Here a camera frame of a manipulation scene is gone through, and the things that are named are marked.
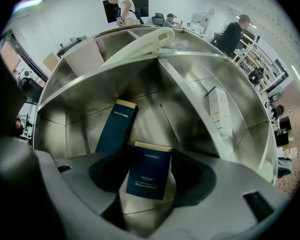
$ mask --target tiled floor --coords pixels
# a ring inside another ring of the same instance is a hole
[[[297,148],[297,158],[292,160],[292,173],[277,180],[277,188],[284,192],[288,197],[292,197],[300,184],[300,93],[295,86],[297,83],[289,84],[282,94],[282,98],[274,104],[284,106],[284,114],[280,117],[289,116],[291,131],[289,137],[293,137],[288,145],[283,146],[283,149]]]

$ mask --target white plastic handle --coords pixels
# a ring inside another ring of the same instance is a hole
[[[175,32],[170,27],[161,27],[134,40],[112,55],[101,67],[123,59],[151,53],[163,46],[170,45],[175,39]]]

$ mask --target dark blue box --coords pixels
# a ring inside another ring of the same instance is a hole
[[[164,198],[171,159],[171,147],[136,142],[137,159],[131,166],[126,193],[147,199]]]
[[[137,110],[137,104],[117,99],[106,120],[95,152],[115,150],[126,145]]]

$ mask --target cap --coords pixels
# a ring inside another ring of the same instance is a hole
[[[172,13],[169,13],[166,17],[167,17],[167,18],[169,18],[169,17],[176,18],[177,16],[176,16],[176,15],[173,15]]]
[[[239,16],[239,21],[251,23],[250,17],[248,15],[246,15],[246,14],[241,14]]]

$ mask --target ceiling light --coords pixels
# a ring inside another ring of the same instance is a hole
[[[26,7],[36,6],[37,4],[40,4],[41,2],[42,2],[42,0],[29,0],[29,1],[20,2],[13,8],[12,13],[15,13],[16,11],[19,11]]]
[[[300,76],[299,76],[298,72],[296,71],[294,65],[291,65],[291,67],[292,67],[292,69],[294,70],[296,76],[298,77],[298,79],[299,79],[299,81],[300,81]]]

